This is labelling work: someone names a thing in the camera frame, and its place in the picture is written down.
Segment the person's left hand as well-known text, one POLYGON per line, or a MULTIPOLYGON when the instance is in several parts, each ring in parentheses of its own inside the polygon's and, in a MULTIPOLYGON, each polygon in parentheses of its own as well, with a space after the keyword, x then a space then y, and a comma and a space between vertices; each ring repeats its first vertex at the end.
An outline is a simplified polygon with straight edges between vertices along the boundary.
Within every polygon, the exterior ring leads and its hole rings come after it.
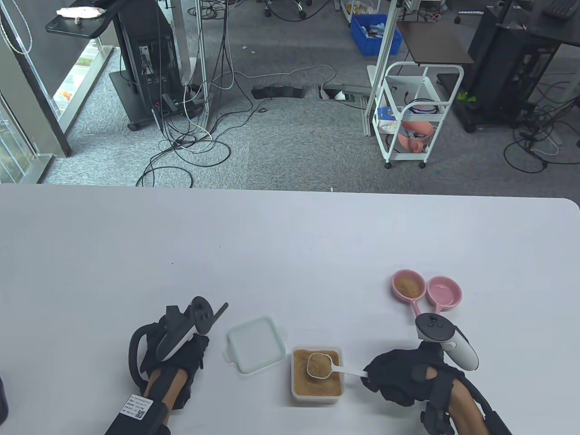
POLYGON ((203 356, 209 338, 194 333, 172 357, 161 361, 156 352, 166 335, 166 323, 163 316, 157 323, 145 325, 137 331, 140 336, 146 337, 147 350, 135 382, 141 382, 138 388, 143 397, 162 401, 170 414, 183 409, 191 397, 191 385, 196 372, 203 368, 203 356))

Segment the person's right hand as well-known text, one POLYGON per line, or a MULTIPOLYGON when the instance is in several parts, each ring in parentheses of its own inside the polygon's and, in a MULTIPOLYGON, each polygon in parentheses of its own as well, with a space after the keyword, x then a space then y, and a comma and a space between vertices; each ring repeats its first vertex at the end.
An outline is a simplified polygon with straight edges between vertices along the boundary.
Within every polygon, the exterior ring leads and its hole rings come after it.
POLYGON ((367 377, 360 379, 368 390, 404 407, 429 400, 440 376, 451 382, 465 378, 461 370, 444 362, 439 344, 425 341, 417 349, 396 349, 376 356, 364 371, 367 377))

